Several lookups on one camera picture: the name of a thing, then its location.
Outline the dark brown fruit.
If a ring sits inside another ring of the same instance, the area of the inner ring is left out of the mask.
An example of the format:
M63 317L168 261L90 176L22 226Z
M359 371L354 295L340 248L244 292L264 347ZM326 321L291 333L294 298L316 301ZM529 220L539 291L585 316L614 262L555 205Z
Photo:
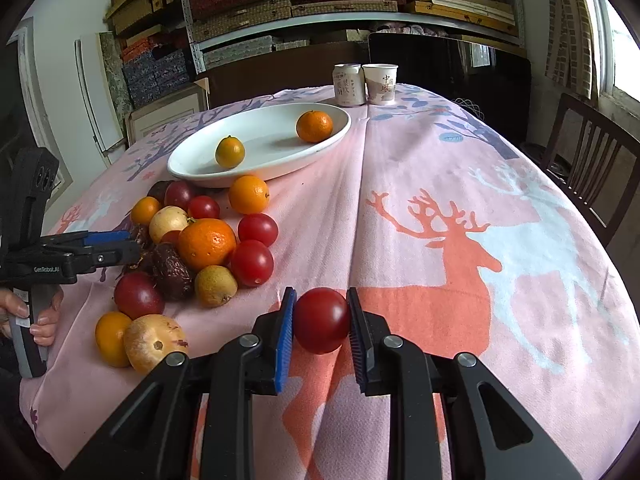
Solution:
M157 245L152 251L152 265L156 288L165 300L180 301L192 296L193 274L174 246L168 243Z

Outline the large orange mandarin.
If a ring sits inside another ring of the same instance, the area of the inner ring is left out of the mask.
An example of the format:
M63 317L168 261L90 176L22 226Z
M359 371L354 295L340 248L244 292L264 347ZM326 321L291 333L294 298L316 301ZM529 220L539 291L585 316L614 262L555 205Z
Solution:
M189 269L201 271L206 266L228 264L237 244L228 223L205 218L190 224L179 234L177 250Z

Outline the white metal shelf unit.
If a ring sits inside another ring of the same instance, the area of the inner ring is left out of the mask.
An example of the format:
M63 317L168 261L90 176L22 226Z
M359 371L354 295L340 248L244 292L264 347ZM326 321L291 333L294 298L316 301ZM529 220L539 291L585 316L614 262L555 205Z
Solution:
M522 0L181 0L195 69L204 73L245 52L268 53L280 37L309 44L320 28L397 23L509 46L524 42Z

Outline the pink deer print tablecloth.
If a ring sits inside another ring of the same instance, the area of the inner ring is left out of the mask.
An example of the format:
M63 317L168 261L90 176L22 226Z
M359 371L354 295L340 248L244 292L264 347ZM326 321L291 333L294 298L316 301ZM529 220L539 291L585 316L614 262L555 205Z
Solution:
M116 228L195 131L254 108L326 102L284 90L159 128L106 170L52 231ZM277 307L286 286L358 288L363 309L428 353L469 351L550 434L583 479L600 479L639 422L639 323L582 215L498 133L436 93L403 84L396 105L348 110L352 128L318 162L268 183L280 235L274 273L226 306L168 304L191 356L215 352ZM106 365L94 326L119 268L65 287L47 374L20 409L66 467L140 382ZM366 398L350 348L294 346L290 380L254 401L257 479L386 479L388 398Z

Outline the pale yellow round fruit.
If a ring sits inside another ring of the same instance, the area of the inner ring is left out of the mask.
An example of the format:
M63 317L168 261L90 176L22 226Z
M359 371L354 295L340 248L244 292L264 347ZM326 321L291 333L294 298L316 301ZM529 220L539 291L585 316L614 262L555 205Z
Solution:
M166 206L154 214L149 224L149 234L154 244L160 244L166 233L181 232L188 225L188 215L182 208Z

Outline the small orange on plate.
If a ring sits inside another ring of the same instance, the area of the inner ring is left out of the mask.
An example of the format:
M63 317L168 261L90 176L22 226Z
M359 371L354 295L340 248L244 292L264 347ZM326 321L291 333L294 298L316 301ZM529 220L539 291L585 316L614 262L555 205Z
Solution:
M333 120L321 110L308 110L297 119L296 133L307 143L320 143L332 136Z

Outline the white paper cup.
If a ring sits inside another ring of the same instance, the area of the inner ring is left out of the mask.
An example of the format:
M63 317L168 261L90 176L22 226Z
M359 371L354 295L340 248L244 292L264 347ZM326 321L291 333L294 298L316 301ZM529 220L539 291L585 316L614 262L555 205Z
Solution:
M395 64L364 64L369 102L373 105L395 103L398 66Z

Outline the small yellow-orange citrus on plate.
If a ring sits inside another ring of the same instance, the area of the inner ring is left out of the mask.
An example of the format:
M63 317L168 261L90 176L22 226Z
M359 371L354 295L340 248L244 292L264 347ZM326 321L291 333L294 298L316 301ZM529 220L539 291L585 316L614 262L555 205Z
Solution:
M217 145L215 159L225 170L233 169L244 160L245 148L235 136L226 136Z

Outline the white oval plate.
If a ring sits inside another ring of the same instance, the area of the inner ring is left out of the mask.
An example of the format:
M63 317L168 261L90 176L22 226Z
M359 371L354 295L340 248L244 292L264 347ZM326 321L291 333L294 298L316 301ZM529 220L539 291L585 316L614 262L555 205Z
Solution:
M329 139L311 144L297 135L297 119L307 110L320 110L331 117L333 132ZM167 169L174 177L203 188L228 188L244 174L268 181L303 169L328 154L351 125L346 110L324 103L286 103L246 110L188 136L170 154ZM239 139L245 148L245 158L232 169L222 168L215 160L216 148L226 136Z

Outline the small tan fruit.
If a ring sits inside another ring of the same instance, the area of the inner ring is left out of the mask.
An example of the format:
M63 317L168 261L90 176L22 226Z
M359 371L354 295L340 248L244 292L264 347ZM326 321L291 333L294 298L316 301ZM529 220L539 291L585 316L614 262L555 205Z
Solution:
M198 302L206 308L218 308L238 292L238 282L224 266L206 266L194 281Z

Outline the red cherry tomato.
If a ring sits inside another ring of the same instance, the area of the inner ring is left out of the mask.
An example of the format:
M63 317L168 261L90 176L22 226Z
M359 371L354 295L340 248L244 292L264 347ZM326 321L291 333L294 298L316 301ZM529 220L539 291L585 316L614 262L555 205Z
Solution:
M160 239L162 244L171 244L171 246L176 246L178 244L180 231L173 230L165 233L163 237Z

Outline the small red tomato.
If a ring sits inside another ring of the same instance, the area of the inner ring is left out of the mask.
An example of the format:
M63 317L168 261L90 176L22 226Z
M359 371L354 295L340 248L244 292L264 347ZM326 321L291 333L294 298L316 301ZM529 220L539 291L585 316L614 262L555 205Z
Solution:
M207 195L195 196L188 205L188 214L195 220L219 219L220 207L216 200Z
M238 237L244 240L257 240L270 247L279 236L277 222L268 214L247 214L238 224Z
M245 287L258 287L271 278L274 268L272 253L258 240L243 240L230 261L230 270Z

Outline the dark red plum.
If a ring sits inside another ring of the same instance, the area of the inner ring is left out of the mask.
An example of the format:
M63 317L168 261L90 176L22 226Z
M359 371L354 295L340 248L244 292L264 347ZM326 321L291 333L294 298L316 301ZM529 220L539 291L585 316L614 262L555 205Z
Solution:
M196 196L196 188L186 181L174 181L167 185L164 205L188 210L190 201Z

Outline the dark wooden chair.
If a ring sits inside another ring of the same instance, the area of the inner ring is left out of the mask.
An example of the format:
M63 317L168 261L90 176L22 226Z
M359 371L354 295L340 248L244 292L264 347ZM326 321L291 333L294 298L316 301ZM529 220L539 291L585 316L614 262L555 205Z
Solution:
M558 154L564 119L570 113L578 115L582 122L570 171L557 174L552 166ZM639 140L586 102L568 93L562 94L548 144L536 165L576 206L603 246L612 242L639 189L639 165L634 164L611 219L603 220L594 209L622 151L638 157Z

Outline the framed picture leaning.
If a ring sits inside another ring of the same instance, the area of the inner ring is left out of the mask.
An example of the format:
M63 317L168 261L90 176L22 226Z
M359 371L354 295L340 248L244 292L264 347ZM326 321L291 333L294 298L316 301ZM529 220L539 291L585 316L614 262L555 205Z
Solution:
M131 112L125 122L128 145L131 146L161 126L209 109L207 78L190 82L185 87Z

